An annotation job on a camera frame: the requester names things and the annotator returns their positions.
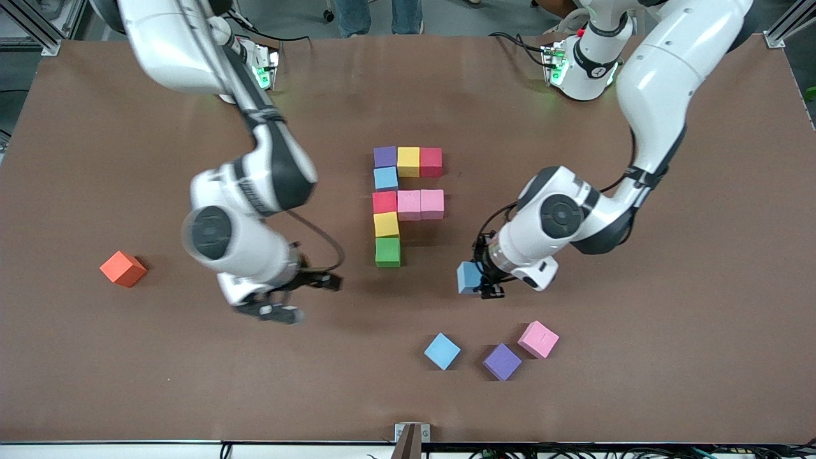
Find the jeans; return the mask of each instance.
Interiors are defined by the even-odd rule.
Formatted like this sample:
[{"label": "jeans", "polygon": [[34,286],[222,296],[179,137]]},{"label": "jeans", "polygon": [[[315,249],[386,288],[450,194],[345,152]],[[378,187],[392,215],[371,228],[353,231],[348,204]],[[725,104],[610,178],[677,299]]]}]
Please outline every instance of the jeans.
[{"label": "jeans", "polygon": [[[391,32],[400,35],[419,33],[422,0],[391,0],[391,12]],[[335,13],[343,38],[353,33],[365,35],[371,28],[368,0],[335,0]]]}]

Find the person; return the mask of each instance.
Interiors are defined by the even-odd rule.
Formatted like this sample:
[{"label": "person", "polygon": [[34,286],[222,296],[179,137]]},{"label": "person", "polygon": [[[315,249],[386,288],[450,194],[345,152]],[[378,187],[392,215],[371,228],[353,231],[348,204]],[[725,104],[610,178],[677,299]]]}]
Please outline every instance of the person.
[{"label": "person", "polygon": [[589,22],[589,11],[579,0],[535,0],[540,7],[561,18],[561,22],[544,33],[561,32],[572,35]]},{"label": "person", "polygon": [[[369,0],[335,0],[340,36],[365,35],[371,28]],[[391,0],[391,32],[396,35],[422,33],[422,0]]]}]

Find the green cube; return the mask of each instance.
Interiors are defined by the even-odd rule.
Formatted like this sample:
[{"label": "green cube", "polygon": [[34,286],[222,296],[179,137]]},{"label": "green cube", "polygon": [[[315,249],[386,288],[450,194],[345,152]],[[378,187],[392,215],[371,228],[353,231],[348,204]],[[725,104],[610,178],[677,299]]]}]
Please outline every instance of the green cube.
[{"label": "green cube", "polygon": [[378,268],[399,268],[402,266],[400,262],[400,239],[377,238],[375,262]]}]

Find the block structure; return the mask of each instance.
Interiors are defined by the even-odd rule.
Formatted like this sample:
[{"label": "block structure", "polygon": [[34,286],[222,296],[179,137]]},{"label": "block structure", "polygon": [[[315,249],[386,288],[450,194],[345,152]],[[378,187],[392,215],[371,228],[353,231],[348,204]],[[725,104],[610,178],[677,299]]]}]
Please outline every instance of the block structure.
[{"label": "block structure", "polygon": [[440,333],[433,338],[431,345],[425,350],[425,356],[431,359],[442,370],[448,369],[450,364],[459,355],[461,349],[447,336]]},{"label": "block structure", "polygon": [[422,220],[442,220],[445,217],[445,191],[423,189],[420,195]]},{"label": "block structure", "polygon": [[397,147],[379,147],[374,149],[374,167],[396,167]]},{"label": "block structure", "polygon": [[133,287],[148,272],[135,257],[122,251],[114,253],[100,270],[111,282],[123,287]]},{"label": "block structure", "polygon": [[422,220],[422,192],[418,189],[401,189],[397,191],[397,216],[400,221]]},{"label": "block structure", "polygon": [[558,335],[536,320],[527,326],[527,329],[521,335],[521,339],[518,340],[518,345],[535,358],[546,359],[557,342]]},{"label": "block structure", "polygon": [[397,149],[397,175],[419,177],[419,147],[399,147]]},{"label": "block structure", "polygon": [[374,187],[377,191],[397,191],[396,167],[381,167],[374,170]]},{"label": "block structure", "polygon": [[456,283],[462,295],[479,295],[481,273],[472,261],[463,261],[456,269]]},{"label": "block structure", "polygon": [[502,343],[493,349],[483,364],[497,379],[506,381],[519,368],[521,359]]},{"label": "block structure", "polygon": [[397,211],[397,192],[379,191],[371,194],[371,204],[374,213],[389,213]]},{"label": "block structure", "polygon": [[374,235],[376,238],[399,238],[400,224],[396,212],[374,214]]},{"label": "block structure", "polygon": [[399,268],[402,266],[399,238],[376,239],[375,263],[378,268]]},{"label": "block structure", "polygon": [[419,149],[419,175],[422,177],[442,176],[442,149]]}]

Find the yellow cube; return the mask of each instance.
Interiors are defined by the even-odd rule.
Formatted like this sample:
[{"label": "yellow cube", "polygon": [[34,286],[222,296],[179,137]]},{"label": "yellow cube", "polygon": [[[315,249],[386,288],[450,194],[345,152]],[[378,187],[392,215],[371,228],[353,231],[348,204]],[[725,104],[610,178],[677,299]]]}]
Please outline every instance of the yellow cube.
[{"label": "yellow cube", "polygon": [[397,149],[397,176],[419,177],[419,147]]},{"label": "yellow cube", "polygon": [[374,214],[374,234],[377,238],[400,237],[400,224],[396,212]]}]

